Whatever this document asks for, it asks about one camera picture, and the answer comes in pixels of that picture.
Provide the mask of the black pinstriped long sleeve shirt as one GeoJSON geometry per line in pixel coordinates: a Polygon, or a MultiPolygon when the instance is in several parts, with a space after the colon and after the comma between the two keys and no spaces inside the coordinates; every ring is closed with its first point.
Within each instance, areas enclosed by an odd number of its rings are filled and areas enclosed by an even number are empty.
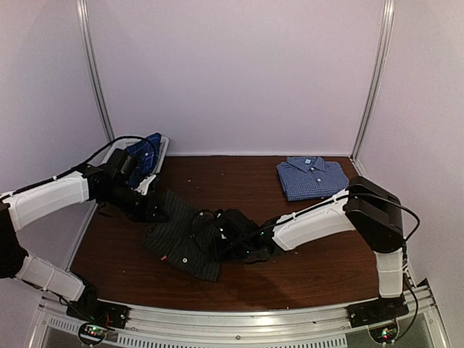
{"type": "Polygon", "coordinates": [[[214,257],[214,246],[222,237],[212,224],[212,213],[197,209],[171,190],[165,192],[164,207],[169,220],[148,230],[144,246],[177,270],[216,282],[221,263],[214,257]]]}

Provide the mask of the light blue checked shirt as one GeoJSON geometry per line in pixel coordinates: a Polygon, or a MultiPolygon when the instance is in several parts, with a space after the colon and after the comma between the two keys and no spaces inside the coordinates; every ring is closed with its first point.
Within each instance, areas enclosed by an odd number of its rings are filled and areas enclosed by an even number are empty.
{"type": "Polygon", "coordinates": [[[276,170],[289,202],[323,199],[349,185],[341,165],[322,157],[287,157],[276,170]]]}

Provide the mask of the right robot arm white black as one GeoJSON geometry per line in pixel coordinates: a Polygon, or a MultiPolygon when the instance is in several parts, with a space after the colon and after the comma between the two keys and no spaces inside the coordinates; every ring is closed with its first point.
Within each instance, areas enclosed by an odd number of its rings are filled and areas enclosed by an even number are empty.
{"type": "Polygon", "coordinates": [[[236,209],[221,212],[212,224],[218,235],[210,251],[218,261],[266,262],[305,244],[355,232],[375,256],[378,299],[371,312],[386,320],[403,296],[406,240],[399,198],[362,176],[311,207],[275,217],[262,225],[236,209]]]}

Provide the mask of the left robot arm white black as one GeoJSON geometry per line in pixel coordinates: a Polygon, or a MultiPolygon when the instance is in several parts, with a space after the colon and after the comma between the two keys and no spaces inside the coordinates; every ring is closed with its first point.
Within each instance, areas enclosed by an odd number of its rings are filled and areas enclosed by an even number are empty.
{"type": "Polygon", "coordinates": [[[1,195],[1,278],[26,282],[67,302],[89,322],[104,316],[104,305],[82,278],[65,269],[78,244],[78,231],[92,202],[109,204],[136,222],[165,217],[152,191],[157,174],[137,187],[123,170],[83,164],[29,188],[1,195]]]}

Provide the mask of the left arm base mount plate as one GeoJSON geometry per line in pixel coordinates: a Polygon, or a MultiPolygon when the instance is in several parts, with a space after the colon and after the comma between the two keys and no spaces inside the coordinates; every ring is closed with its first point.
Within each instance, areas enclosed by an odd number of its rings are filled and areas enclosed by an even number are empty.
{"type": "Polygon", "coordinates": [[[129,308],[125,305],[110,302],[96,301],[95,305],[84,307],[77,302],[67,304],[66,315],[84,320],[89,323],[97,324],[104,328],[126,327],[129,308]]]}

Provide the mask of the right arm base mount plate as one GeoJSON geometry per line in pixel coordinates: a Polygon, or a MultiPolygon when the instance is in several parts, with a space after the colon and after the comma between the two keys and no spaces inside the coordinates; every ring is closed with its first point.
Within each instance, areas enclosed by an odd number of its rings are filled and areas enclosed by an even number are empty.
{"type": "Polygon", "coordinates": [[[352,328],[371,326],[384,321],[393,320],[409,313],[403,297],[381,298],[368,302],[351,304],[347,308],[352,328]]]}

